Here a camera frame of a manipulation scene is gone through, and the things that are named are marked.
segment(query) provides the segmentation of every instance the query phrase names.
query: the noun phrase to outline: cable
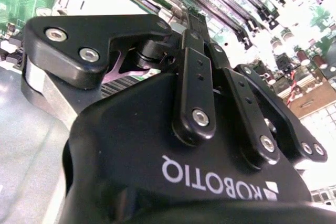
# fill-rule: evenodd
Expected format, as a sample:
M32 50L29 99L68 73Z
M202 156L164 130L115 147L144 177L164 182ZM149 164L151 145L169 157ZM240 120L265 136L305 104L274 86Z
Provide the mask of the cable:
M295 73L296 71L293 70L291 73L290 73L290 81L292 82L292 84L290 85L290 92L289 92L289 98L287 100L287 107L289 107L289 104L292 102L293 98L294 98L294 95L295 95L295 86L297 85L297 82L295 80Z

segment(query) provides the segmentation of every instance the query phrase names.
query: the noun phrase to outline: capacitor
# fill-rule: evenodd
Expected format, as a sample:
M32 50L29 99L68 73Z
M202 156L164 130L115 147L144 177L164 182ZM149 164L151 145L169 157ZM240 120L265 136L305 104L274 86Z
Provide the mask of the capacitor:
M326 69L328 67L328 64L322 59L320 55L314 55L313 61L320 69Z
M310 63L310 59L308 58L305 51L300 50L296 53L296 56L299 58L302 66L307 66Z

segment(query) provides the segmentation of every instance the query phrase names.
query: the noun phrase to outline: bolt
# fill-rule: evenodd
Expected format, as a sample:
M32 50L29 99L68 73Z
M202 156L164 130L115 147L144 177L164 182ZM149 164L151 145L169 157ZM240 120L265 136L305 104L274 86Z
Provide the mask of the bolt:
M263 135L260 137L260 141L266 150L268 150L269 152L274 152L275 146L271 139Z
M193 110L193 119L195 122L202 127L205 127L209 124L209 118L202 110L196 109Z
M215 45L215 49L217 52L223 52L222 48L219 45Z
M192 32L192 33L191 33L191 37L193 37L194 39L198 39L198 35L197 35L197 33L195 33L195 32Z
M320 154L322 156L324 155L323 149L318 144L314 144L314 148L315 148L315 150L318 154Z
M49 28L45 34L48 39L57 42L65 41L68 38L67 34L58 28Z
M157 25L160 26L160 27L163 28L163 29L167 29L167 28L168 28L167 25L166 25L166 23L163 22L163 21L159 21L159 22L157 22Z
M79 51L81 58L88 62L95 62L99 60L99 54L91 48L82 48Z
M252 74L252 71L251 71L248 67L244 67L244 71L245 71L247 74Z
M305 142L302 142L301 145L305 152L307 152L308 154L313 154L313 151L308 144L306 144Z

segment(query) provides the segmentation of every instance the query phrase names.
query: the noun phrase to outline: metal plate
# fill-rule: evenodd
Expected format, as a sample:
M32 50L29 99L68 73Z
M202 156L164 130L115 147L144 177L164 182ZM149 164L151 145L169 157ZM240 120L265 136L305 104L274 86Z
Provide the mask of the metal plate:
M69 133L24 98L20 82L19 74L0 67L0 222L53 223L64 192L62 181L58 202L51 208L49 204L55 203L51 199Z

